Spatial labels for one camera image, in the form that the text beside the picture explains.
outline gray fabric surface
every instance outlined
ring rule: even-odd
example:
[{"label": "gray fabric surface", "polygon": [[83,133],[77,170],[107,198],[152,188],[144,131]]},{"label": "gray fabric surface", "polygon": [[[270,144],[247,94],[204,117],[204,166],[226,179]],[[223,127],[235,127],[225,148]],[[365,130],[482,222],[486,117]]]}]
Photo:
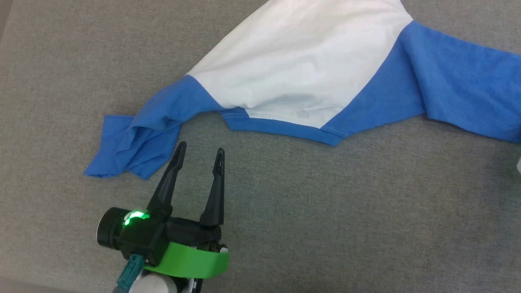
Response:
[{"label": "gray fabric surface", "polygon": [[0,42],[2,42],[2,37],[4,36],[5,23],[12,3],[13,0],[0,0]]},{"label": "gray fabric surface", "polygon": [[63,291],[56,288],[48,288],[23,282],[16,282],[3,277],[0,277],[0,289],[2,293],[71,293],[71,291]]},{"label": "gray fabric surface", "polygon": [[[81,175],[103,115],[135,114],[264,0],[15,0],[0,44],[0,275],[110,292],[124,264],[95,230],[162,175]],[[521,53],[517,1],[407,0],[435,29]],[[227,152],[228,272],[205,292],[519,292],[519,145],[416,117],[338,147],[182,127],[174,212],[196,219]]]}]

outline blue and white shirt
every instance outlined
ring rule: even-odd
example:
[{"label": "blue and white shirt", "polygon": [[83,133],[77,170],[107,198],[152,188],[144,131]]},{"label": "blue and white shirt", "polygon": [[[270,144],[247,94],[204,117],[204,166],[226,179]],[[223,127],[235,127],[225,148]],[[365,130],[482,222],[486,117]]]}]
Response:
[{"label": "blue and white shirt", "polygon": [[85,174],[148,178],[207,111],[330,145],[420,114],[521,142],[521,57],[426,28],[399,0],[270,0],[135,117],[105,117]]}]

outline green bracket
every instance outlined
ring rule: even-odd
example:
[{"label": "green bracket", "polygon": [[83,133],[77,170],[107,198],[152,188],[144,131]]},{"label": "green bracket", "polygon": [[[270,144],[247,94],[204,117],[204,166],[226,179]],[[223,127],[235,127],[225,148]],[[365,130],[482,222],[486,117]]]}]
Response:
[{"label": "green bracket", "polygon": [[194,249],[171,242],[158,266],[145,270],[178,278],[208,279],[228,268],[230,254]]}]

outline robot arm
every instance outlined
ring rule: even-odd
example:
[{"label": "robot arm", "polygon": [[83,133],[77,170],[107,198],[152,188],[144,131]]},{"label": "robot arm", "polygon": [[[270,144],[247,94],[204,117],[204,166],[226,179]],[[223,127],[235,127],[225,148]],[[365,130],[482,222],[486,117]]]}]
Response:
[{"label": "robot arm", "polygon": [[98,243],[121,251],[129,261],[117,290],[199,293],[203,279],[217,276],[228,267],[228,248],[219,243],[220,226],[224,224],[223,149],[217,152],[212,189],[199,222],[171,216],[172,194],[186,148],[186,142],[177,147],[145,211],[113,207],[98,225]]}]

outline green light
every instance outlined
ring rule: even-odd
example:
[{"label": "green light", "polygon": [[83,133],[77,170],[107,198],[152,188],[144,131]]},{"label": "green light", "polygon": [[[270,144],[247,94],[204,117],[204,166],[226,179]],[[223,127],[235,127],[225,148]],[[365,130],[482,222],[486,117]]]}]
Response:
[{"label": "green light", "polygon": [[123,223],[123,227],[130,224],[130,219],[132,219],[132,218],[148,219],[148,218],[150,218],[150,216],[148,214],[145,214],[140,211],[133,211],[130,214],[128,214],[125,218],[126,219],[125,219],[125,222]]}]

